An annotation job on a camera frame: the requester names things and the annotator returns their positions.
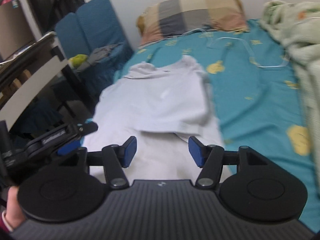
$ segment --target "green blanket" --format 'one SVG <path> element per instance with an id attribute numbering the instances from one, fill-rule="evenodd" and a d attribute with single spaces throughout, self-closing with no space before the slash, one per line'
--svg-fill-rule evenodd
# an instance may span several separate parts
<path id="1" fill-rule="evenodd" d="M 300 81 L 320 184 L 320 3 L 268 2 L 260 25 L 285 47 Z"/>

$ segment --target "checkered pillowcase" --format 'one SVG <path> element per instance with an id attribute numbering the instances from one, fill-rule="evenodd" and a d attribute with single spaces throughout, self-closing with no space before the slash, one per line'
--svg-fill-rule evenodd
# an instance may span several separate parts
<path id="1" fill-rule="evenodd" d="M 148 7 L 137 20 L 141 45 L 202 28 L 247 31 L 240 0 L 168 0 Z"/>

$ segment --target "person's hand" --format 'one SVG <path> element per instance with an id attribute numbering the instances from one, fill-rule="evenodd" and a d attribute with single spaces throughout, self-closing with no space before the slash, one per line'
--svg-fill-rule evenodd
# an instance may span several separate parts
<path id="1" fill-rule="evenodd" d="M 18 187 L 11 187 L 8 191 L 8 201 L 7 201 L 7 212 L 5 214 L 5 219 L 16 229 L 26 220 L 26 217 L 22 213 L 22 210 L 18 203 Z"/>

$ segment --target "black table leg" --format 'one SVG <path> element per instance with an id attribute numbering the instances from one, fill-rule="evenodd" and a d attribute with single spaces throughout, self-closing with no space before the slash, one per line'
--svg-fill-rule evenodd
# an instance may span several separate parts
<path id="1" fill-rule="evenodd" d="M 71 88 L 75 91 L 78 97 L 81 99 L 85 107 L 93 115 L 94 109 L 97 104 L 96 100 L 89 94 L 85 85 L 79 80 L 79 78 L 73 73 L 69 65 L 66 65 L 62 70 L 62 74 L 65 76 Z"/>

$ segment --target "gray cloth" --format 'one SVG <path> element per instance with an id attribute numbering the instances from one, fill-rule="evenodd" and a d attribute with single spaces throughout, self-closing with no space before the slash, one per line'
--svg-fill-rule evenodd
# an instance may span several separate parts
<path id="1" fill-rule="evenodd" d="M 105 57 L 108 57 L 111 54 L 111 52 L 113 51 L 113 49 L 118 47 L 121 44 L 122 43 L 111 44 L 111 45 L 107 45 L 107 46 L 103 46 L 103 47 L 94 49 L 94 51 L 90 54 L 88 59 L 85 62 L 83 62 L 80 65 L 80 67 L 77 68 L 77 70 L 81 72 L 81 71 L 84 71 L 89 66 L 96 65 L 100 60 L 102 60 Z"/>

